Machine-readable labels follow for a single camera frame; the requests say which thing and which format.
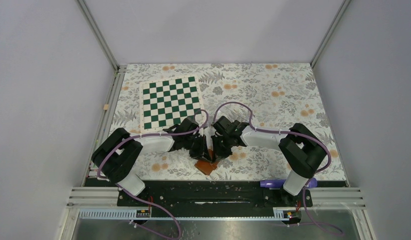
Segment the brown leather card holder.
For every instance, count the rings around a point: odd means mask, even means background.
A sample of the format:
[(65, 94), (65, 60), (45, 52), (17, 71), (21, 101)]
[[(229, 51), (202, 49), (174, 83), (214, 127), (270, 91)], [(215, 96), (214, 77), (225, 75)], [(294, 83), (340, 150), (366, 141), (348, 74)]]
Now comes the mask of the brown leather card holder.
[(214, 170), (218, 168), (218, 162), (215, 163), (213, 160), (213, 150), (210, 148), (208, 150), (212, 157), (212, 162), (197, 160), (197, 162), (194, 165), (201, 173), (203, 173), (206, 176), (209, 176)]

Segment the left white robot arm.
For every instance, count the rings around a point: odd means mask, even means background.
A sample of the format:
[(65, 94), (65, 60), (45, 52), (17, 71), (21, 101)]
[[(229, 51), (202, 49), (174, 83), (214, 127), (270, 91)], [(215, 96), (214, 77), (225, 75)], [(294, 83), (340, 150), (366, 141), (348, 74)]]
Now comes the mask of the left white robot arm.
[(144, 205), (149, 198), (145, 183), (133, 171), (138, 157), (150, 153), (167, 153), (187, 150), (189, 156), (199, 161), (213, 161), (207, 139), (200, 133), (201, 126), (193, 117), (185, 118), (160, 132), (131, 136), (120, 127), (116, 129), (92, 154), (97, 166), (97, 178), (108, 180), (129, 192), (134, 204)]

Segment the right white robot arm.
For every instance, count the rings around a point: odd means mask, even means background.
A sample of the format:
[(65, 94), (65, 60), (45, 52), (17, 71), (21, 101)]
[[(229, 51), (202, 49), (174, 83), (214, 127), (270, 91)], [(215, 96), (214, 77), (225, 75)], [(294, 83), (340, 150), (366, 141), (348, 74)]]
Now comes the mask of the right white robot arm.
[(329, 164), (332, 161), (328, 148), (301, 123), (295, 123), (289, 130), (264, 129), (222, 116), (212, 126), (216, 161), (232, 155), (233, 147), (262, 147), (282, 152), (291, 167), (280, 192), (280, 199), (287, 206), (300, 200), (302, 189), (324, 169), (321, 166), (324, 159)]

